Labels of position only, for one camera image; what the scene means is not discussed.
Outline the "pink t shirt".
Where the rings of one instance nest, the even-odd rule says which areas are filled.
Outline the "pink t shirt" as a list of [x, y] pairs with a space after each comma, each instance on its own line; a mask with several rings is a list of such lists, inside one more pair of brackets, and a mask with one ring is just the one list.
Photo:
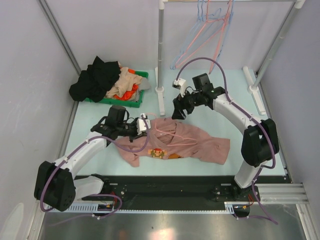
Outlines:
[[132, 167], [140, 166], [140, 157], [160, 160], [195, 158], [202, 162], [224, 165], [231, 147], [228, 138], [213, 137], [191, 124], [171, 118], [150, 121], [149, 140], [139, 152], [117, 148], [119, 155]]

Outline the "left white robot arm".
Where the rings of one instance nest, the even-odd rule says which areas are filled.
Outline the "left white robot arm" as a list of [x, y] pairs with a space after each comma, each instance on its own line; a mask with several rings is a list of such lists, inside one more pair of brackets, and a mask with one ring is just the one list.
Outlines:
[[130, 142], [145, 137], [144, 144], [136, 151], [141, 152], [147, 146], [150, 137], [151, 121], [146, 114], [129, 121], [130, 115], [125, 107], [113, 105], [108, 114], [102, 117], [91, 129], [84, 142], [72, 152], [54, 162], [44, 161], [38, 168], [34, 197], [39, 200], [40, 209], [49, 212], [56, 209], [66, 211], [75, 200], [85, 197], [97, 197], [105, 200], [110, 196], [111, 188], [97, 174], [76, 179], [79, 171], [99, 152], [110, 144], [134, 153], [116, 142], [118, 137], [128, 137]]

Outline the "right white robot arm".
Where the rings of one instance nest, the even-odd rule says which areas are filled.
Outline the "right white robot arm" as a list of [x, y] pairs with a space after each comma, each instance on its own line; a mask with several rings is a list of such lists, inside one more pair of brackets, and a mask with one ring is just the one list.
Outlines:
[[230, 188], [231, 196], [242, 201], [249, 194], [250, 187], [263, 168], [275, 167], [276, 154], [279, 152], [279, 140], [275, 122], [255, 117], [234, 102], [226, 87], [214, 87], [209, 76], [204, 73], [193, 77], [194, 91], [187, 90], [186, 80], [177, 78], [172, 86], [180, 91], [173, 99], [172, 118], [184, 120], [195, 107], [206, 106], [223, 115], [242, 134], [241, 155], [243, 162], [234, 176]]

